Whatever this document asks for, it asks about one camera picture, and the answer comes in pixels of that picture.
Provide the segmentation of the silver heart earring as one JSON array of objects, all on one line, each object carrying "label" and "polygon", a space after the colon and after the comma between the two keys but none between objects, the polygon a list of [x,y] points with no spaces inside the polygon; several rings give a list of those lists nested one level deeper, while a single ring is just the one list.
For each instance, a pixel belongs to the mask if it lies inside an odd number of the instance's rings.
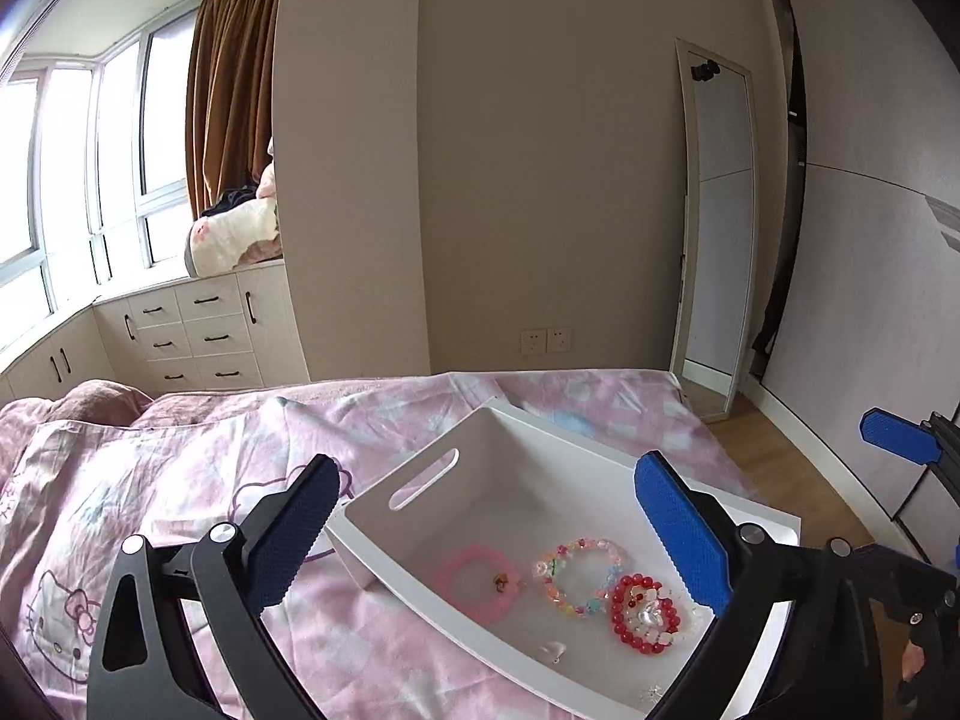
[{"label": "silver heart earring", "polygon": [[566,652],[566,645],[563,642],[558,642],[558,640],[549,640],[545,644],[540,645],[537,649],[537,656],[540,661],[547,663],[547,665],[558,665],[562,661],[563,655]]}]

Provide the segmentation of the white storage box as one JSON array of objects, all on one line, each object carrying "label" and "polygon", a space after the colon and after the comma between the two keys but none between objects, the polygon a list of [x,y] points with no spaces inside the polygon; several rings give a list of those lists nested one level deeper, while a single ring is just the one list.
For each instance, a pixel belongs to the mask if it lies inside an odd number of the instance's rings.
[{"label": "white storage box", "polygon": [[[491,400],[327,522],[381,583],[475,660],[579,718],[647,718],[713,621],[635,497],[636,460]],[[549,640],[558,665],[539,660]]]}]

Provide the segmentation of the standing floor mirror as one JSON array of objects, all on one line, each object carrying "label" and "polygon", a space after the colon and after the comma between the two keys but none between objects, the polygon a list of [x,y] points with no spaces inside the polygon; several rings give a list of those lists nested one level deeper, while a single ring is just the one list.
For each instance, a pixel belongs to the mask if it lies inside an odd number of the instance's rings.
[{"label": "standing floor mirror", "polygon": [[752,75],[675,43],[685,128],[682,286],[670,371],[701,421],[731,413],[743,369],[757,256]]}]

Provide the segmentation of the pink Hello Kitty duvet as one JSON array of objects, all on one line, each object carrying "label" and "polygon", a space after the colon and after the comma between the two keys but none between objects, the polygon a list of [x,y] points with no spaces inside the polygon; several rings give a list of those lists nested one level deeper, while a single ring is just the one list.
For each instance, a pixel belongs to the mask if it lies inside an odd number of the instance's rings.
[{"label": "pink Hello Kitty duvet", "polygon": [[485,401],[731,493],[748,483],[665,372],[441,374],[247,394],[174,394],[90,380],[2,411],[2,712],[80,718],[122,541],[194,543],[267,504],[245,580],[278,646],[334,718],[545,718],[547,702],[412,613],[363,598],[304,541],[331,513]]}]

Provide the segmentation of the white window cabinet drawers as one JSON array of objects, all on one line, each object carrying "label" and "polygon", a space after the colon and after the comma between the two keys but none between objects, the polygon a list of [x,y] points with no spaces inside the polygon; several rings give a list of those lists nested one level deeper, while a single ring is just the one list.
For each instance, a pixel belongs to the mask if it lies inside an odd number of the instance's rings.
[{"label": "white window cabinet drawers", "polygon": [[2,349],[3,403],[94,379],[151,395],[308,382],[285,263],[107,294]]}]

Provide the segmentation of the pink pillow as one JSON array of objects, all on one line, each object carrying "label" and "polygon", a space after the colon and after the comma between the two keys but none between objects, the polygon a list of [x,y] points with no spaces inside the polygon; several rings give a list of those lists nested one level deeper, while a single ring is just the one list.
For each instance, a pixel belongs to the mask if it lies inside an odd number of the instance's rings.
[{"label": "pink pillow", "polygon": [[153,403],[142,390],[112,380],[91,379],[78,383],[52,403],[49,421],[81,421],[101,426],[128,427]]}]

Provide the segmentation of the folded cream pink blanket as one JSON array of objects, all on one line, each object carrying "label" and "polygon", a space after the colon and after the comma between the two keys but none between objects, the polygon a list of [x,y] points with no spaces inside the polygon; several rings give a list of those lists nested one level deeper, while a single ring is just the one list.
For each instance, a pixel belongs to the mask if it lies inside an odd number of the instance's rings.
[{"label": "folded cream pink blanket", "polygon": [[217,277],[283,255],[274,142],[268,142],[267,154],[259,182],[226,190],[192,224],[184,252],[185,270],[192,278]]}]

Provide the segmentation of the brown curtain right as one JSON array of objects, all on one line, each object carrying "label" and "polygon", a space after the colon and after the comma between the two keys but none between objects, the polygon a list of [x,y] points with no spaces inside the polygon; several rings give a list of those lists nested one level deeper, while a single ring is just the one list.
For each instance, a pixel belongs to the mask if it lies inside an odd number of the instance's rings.
[{"label": "brown curtain right", "polygon": [[185,92],[185,185],[195,216],[270,161],[280,0],[202,0]]}]

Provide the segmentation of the white wall socket pair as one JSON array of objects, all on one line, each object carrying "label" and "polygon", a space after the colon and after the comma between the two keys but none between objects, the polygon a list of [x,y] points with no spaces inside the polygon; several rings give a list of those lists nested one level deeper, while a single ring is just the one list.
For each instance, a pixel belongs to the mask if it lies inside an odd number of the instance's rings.
[{"label": "white wall socket pair", "polygon": [[568,327],[528,328],[519,333],[519,353],[523,356],[564,355],[573,346]]}]

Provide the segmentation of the window with white frame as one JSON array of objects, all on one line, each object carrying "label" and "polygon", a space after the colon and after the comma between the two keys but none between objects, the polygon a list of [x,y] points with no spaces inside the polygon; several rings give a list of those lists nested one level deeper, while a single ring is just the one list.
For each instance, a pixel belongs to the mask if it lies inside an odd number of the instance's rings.
[{"label": "window with white frame", "polygon": [[93,57],[26,57],[3,80],[5,314],[32,322],[103,284],[181,268],[195,20],[151,21]]}]

